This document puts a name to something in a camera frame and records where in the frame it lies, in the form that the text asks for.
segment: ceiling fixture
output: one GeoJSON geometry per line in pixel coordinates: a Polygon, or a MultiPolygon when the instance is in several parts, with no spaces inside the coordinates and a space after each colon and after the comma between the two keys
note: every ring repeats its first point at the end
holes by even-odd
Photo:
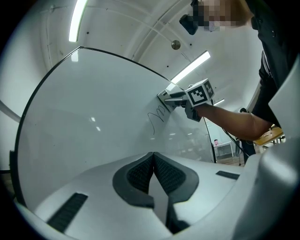
{"type": "Polygon", "coordinates": [[[172,41],[172,45],[171,46],[172,46],[172,49],[178,50],[181,47],[181,43],[178,40],[174,40],[174,41],[172,41]]]}
{"type": "Polygon", "coordinates": [[[77,42],[79,25],[87,1],[88,0],[77,0],[76,2],[73,16],[72,16],[72,21],[71,21],[71,27],[70,27],[70,34],[69,34],[70,42],[77,42]]]}
{"type": "Polygon", "coordinates": [[[221,101],[218,101],[217,103],[214,103],[214,106],[215,105],[218,105],[219,103],[222,103],[222,102],[224,102],[225,101],[225,99],[222,99],[221,101]]]}
{"type": "Polygon", "coordinates": [[[185,69],[183,69],[180,73],[178,73],[171,82],[176,84],[190,72],[192,72],[195,68],[203,64],[207,59],[210,58],[210,53],[205,51],[199,58],[191,62],[185,69]]]}

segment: black sleeve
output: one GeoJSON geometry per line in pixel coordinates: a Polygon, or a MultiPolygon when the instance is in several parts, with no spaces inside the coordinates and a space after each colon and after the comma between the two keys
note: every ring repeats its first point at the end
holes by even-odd
{"type": "Polygon", "coordinates": [[[263,63],[259,70],[259,76],[261,77],[261,89],[252,114],[268,122],[271,122],[276,126],[280,126],[274,113],[269,107],[269,102],[277,92],[277,87],[273,78],[266,73],[263,63]]]}

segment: whiteboard surface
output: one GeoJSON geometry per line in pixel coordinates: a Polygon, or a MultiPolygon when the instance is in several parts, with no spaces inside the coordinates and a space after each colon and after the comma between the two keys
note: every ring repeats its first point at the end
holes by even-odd
{"type": "Polygon", "coordinates": [[[41,85],[23,122],[18,173],[29,210],[80,173],[132,155],[213,161],[204,120],[169,113],[157,98],[169,81],[105,52],[74,54],[41,85]]]}

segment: black ink scribble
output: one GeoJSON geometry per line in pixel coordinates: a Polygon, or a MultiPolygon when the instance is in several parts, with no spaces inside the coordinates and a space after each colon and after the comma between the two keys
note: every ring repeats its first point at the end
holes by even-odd
{"type": "Polygon", "coordinates": [[[148,113],[148,118],[149,118],[149,120],[150,120],[150,122],[151,122],[151,124],[152,124],[152,127],[153,127],[153,135],[155,134],[155,128],[154,128],[154,125],[153,125],[153,123],[152,123],[151,118],[150,118],[149,115],[152,114],[152,115],[154,115],[154,116],[157,116],[159,119],[162,120],[162,122],[164,122],[164,120],[160,117],[159,113],[160,113],[162,116],[164,116],[165,109],[164,109],[162,106],[158,106],[158,108],[156,109],[156,112],[157,112],[157,115],[154,114],[154,113],[151,113],[151,112],[148,113]]]}

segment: floor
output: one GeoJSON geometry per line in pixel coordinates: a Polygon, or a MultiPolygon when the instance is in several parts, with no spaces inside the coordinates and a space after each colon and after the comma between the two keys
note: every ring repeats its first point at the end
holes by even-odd
{"type": "Polygon", "coordinates": [[[234,156],[234,157],[228,157],[228,158],[224,158],[221,160],[217,160],[217,163],[233,165],[233,166],[239,166],[239,164],[240,164],[241,166],[245,166],[243,154],[241,154],[240,157],[234,156]]]}
{"type": "MultiPolygon", "coordinates": [[[[254,145],[254,149],[256,151],[256,153],[259,153],[259,147],[254,145]]],[[[234,156],[232,157],[231,153],[227,154],[225,156],[222,156],[222,159],[220,159],[219,157],[217,157],[217,163],[219,164],[226,164],[226,165],[233,165],[233,166],[239,166],[239,164],[241,166],[245,166],[245,162],[244,162],[244,154],[241,153],[240,157],[234,156]]]]}

